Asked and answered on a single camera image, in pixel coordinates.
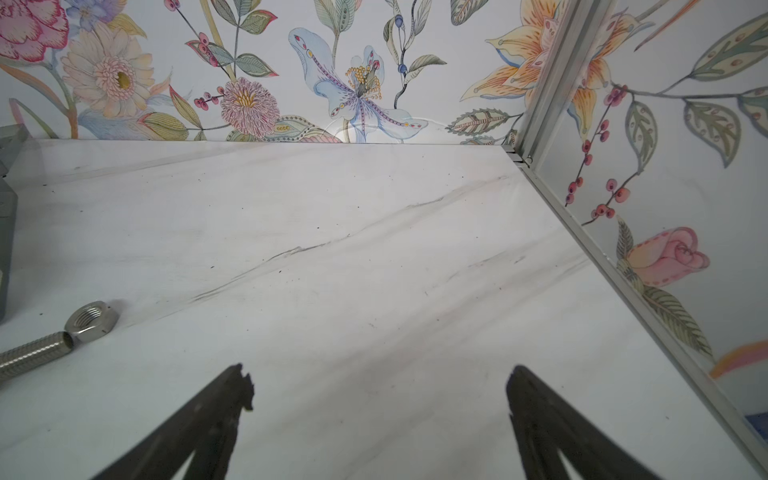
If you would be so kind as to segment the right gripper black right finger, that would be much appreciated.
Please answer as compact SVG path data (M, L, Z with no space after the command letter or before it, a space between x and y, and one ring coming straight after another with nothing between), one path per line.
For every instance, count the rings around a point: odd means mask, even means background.
M509 418L528 479L656 479L530 369L517 365L506 383Z

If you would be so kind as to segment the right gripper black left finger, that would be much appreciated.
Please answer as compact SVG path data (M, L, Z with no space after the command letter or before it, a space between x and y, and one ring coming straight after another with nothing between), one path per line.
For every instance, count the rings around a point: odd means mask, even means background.
M253 409L254 385L241 364L227 367L98 479L224 479L241 413Z

